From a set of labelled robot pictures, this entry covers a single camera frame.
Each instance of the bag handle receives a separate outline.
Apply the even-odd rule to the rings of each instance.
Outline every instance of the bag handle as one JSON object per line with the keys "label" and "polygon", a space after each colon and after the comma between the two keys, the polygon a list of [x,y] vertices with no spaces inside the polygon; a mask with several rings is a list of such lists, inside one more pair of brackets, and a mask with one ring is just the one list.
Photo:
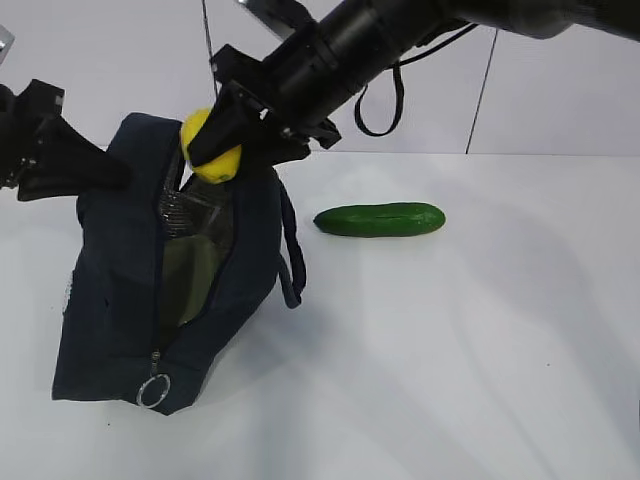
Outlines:
{"label": "bag handle", "polygon": [[285,303],[287,307],[293,309],[302,304],[302,292],[307,286],[307,267],[304,263],[302,248],[300,248],[296,237],[298,230],[296,211],[282,182],[280,182],[280,203],[282,205],[282,225],[284,227],[285,243],[289,251],[291,273],[289,272],[287,261],[280,255],[279,275]]}

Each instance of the white table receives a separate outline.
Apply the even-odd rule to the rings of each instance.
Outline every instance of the white table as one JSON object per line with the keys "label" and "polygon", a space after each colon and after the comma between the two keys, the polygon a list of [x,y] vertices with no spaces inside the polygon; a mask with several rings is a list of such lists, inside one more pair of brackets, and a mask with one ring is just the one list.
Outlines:
{"label": "white table", "polygon": [[[73,201],[0,194],[0,478],[640,476],[640,159],[317,154],[282,169],[310,273],[199,403],[52,402]],[[342,204],[432,202],[440,232],[325,236]]]}

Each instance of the cucumber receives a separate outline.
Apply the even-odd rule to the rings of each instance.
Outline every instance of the cucumber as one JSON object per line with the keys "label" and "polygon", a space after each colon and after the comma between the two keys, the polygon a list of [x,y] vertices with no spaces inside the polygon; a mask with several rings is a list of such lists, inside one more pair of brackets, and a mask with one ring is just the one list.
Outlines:
{"label": "cucumber", "polygon": [[442,210],[426,203],[352,205],[318,215],[324,233],[346,237],[413,237],[435,232],[446,222]]}

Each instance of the yellow lemon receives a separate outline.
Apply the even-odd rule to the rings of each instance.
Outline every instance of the yellow lemon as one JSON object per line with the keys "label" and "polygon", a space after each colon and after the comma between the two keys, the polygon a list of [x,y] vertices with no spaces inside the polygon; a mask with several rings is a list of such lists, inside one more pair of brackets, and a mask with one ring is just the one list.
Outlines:
{"label": "yellow lemon", "polygon": [[[182,153],[184,158],[191,163],[189,157],[189,144],[196,138],[196,135],[204,126],[204,123],[209,118],[211,113],[210,108],[203,108],[193,113],[182,125],[180,131],[180,139],[182,142]],[[200,165],[199,167],[192,167],[194,173],[208,183],[223,183],[228,182],[238,173],[240,168],[240,157],[242,156],[242,146],[238,145],[232,148],[226,153],[223,153],[215,160],[209,163]]]}

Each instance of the metal ring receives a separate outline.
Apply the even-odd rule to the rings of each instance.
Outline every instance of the metal ring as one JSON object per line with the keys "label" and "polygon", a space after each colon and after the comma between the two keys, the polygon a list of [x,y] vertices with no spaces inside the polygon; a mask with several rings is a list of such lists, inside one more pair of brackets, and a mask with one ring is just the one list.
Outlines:
{"label": "metal ring", "polygon": [[[151,405],[145,405],[145,403],[142,401],[142,396],[144,395],[145,390],[149,388],[149,385],[151,385],[156,380],[164,380],[167,386],[162,391],[162,395],[160,395],[160,399],[156,403]],[[149,380],[147,380],[142,384],[142,386],[140,387],[140,390],[138,390],[138,397],[136,398],[136,403],[138,404],[138,406],[142,408],[148,408],[148,409],[156,408],[158,405],[160,405],[164,401],[165,398],[167,398],[167,395],[169,395],[169,390],[171,390],[171,378],[169,378],[169,375],[164,373],[160,375],[156,375],[154,377],[151,377]]]}

